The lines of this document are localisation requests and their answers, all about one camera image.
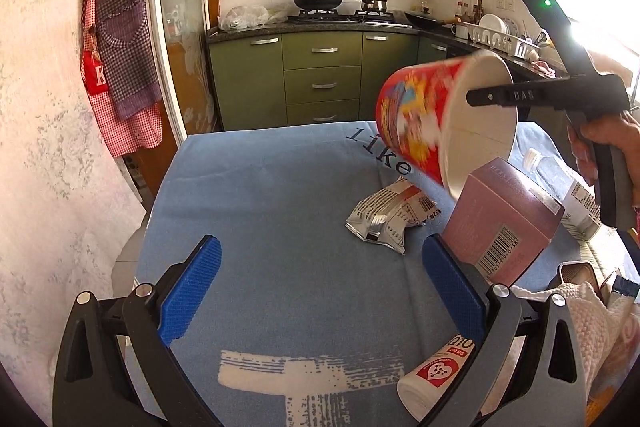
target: apron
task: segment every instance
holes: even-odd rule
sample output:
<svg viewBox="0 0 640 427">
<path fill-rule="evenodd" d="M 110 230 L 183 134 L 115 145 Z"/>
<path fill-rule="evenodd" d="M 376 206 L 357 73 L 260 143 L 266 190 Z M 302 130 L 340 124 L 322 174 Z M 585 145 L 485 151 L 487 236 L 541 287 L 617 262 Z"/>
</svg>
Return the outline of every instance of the apron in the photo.
<svg viewBox="0 0 640 427">
<path fill-rule="evenodd" d="M 97 44 L 121 120 L 162 99 L 144 0 L 95 0 Z"/>
<path fill-rule="evenodd" d="M 128 120 L 116 113 L 97 48 L 95 0 L 82 3 L 82 54 L 80 74 L 107 149 L 114 158 L 140 148 L 151 149 L 162 141 L 158 104 L 139 111 Z"/>
</svg>

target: white mug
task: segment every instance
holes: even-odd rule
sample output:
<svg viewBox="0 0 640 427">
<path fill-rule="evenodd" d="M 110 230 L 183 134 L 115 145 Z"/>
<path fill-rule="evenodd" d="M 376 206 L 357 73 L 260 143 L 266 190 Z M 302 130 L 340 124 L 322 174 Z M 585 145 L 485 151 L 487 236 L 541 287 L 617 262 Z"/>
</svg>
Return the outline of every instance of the white mug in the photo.
<svg viewBox="0 0 640 427">
<path fill-rule="evenodd" d="M 453 33 L 459 39 L 469 38 L 469 28 L 463 24 L 454 24 L 451 27 L 451 33 Z"/>
</svg>

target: red checkered apron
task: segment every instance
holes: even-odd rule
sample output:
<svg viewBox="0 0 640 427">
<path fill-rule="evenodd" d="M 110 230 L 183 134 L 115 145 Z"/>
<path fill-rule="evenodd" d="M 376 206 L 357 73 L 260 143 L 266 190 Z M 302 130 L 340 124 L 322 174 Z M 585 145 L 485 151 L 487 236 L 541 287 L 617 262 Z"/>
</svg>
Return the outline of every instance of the red checkered apron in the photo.
<svg viewBox="0 0 640 427">
<path fill-rule="evenodd" d="M 102 72 L 85 74 L 87 52 L 95 56 L 95 0 L 84 0 L 82 6 L 82 56 L 80 73 L 87 89 L 89 102 L 94 110 L 95 120 L 102 138 L 114 158 L 135 152 L 140 148 L 152 149 L 162 141 L 162 123 L 158 104 L 137 112 L 128 120 L 121 121 L 116 114 L 113 100 L 104 85 Z"/>
</svg>

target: purple checkered apron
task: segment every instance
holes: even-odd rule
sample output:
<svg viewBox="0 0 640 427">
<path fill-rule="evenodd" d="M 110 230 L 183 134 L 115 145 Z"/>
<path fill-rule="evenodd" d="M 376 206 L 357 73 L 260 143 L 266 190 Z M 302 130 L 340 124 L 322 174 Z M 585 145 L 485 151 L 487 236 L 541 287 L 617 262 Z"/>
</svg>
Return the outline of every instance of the purple checkered apron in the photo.
<svg viewBox="0 0 640 427">
<path fill-rule="evenodd" d="M 118 117 L 162 99 L 144 0 L 95 0 L 98 51 Z"/>
</svg>

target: human hand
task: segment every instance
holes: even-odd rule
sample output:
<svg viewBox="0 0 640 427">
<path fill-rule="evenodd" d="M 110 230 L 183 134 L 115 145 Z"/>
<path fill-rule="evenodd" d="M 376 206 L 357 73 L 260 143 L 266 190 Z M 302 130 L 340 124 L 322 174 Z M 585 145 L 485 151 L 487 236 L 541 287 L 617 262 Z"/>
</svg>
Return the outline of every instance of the human hand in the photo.
<svg viewBox="0 0 640 427">
<path fill-rule="evenodd" d="M 571 125 L 567 126 L 571 152 L 578 164 L 578 172 L 593 185 L 598 179 L 598 168 L 591 157 L 588 145 L 578 138 Z M 580 133 L 594 143 L 612 145 L 625 156 L 626 169 L 633 185 L 632 203 L 640 206 L 640 124 L 627 111 L 622 114 L 607 114 L 580 126 Z"/>
</svg>

